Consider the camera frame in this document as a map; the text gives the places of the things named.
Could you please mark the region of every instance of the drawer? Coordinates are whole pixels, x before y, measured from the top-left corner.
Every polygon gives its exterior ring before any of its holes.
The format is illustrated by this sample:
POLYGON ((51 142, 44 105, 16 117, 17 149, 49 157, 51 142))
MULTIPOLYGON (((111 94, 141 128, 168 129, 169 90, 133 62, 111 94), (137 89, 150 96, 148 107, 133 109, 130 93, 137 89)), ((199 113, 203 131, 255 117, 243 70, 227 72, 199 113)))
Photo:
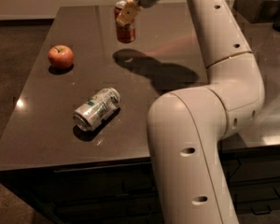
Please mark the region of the drawer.
POLYGON ((59 206, 54 211, 55 215, 64 222, 102 221, 110 218, 147 216, 160 212, 161 207, 156 196, 59 206))
POLYGON ((43 203, 117 197, 155 189, 151 165, 34 172, 24 178, 26 188, 43 203))

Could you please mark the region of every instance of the can lid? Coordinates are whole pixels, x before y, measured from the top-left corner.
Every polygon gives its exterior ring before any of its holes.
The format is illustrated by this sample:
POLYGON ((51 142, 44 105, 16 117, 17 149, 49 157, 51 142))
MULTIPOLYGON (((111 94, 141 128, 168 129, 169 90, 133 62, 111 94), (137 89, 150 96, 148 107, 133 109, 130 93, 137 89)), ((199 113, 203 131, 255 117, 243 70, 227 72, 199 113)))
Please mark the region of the can lid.
POLYGON ((87 131, 91 130, 90 124, 83 117, 81 117, 78 113, 74 113, 73 119, 74 119, 75 124, 82 131, 87 132, 87 131))
POLYGON ((118 1, 118 2, 115 4, 115 7, 116 7, 116 8, 119 8, 119 9, 123 9, 123 7, 125 6, 126 3, 127 3, 127 1, 125 1, 125 0, 118 1))

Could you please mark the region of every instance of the apple stem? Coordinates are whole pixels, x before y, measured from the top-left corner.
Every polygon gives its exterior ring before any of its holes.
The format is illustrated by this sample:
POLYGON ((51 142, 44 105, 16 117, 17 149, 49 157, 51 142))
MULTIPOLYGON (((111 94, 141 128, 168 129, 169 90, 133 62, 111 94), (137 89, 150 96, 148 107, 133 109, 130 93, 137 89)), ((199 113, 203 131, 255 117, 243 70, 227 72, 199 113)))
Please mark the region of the apple stem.
POLYGON ((58 48, 55 48, 58 52, 60 52, 59 50, 58 50, 58 48))

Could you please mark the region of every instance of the red apple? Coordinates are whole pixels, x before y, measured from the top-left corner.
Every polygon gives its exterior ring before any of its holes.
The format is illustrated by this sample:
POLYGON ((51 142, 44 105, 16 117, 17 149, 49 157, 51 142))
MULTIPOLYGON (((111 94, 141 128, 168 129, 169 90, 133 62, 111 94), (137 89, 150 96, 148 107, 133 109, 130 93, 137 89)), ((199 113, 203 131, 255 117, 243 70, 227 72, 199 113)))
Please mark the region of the red apple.
POLYGON ((74 52, 65 45, 52 47, 48 53, 49 62, 56 69, 67 69, 74 61, 74 52))

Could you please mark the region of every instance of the silver can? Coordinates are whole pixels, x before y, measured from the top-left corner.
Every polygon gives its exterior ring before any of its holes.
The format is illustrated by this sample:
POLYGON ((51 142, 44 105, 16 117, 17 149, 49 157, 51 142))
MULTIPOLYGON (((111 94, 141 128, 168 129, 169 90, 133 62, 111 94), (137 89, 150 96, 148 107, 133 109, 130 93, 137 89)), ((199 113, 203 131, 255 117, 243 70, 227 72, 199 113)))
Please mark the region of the silver can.
POLYGON ((74 111, 75 124, 84 132, 94 131, 118 108, 120 95, 114 88, 105 88, 74 111))

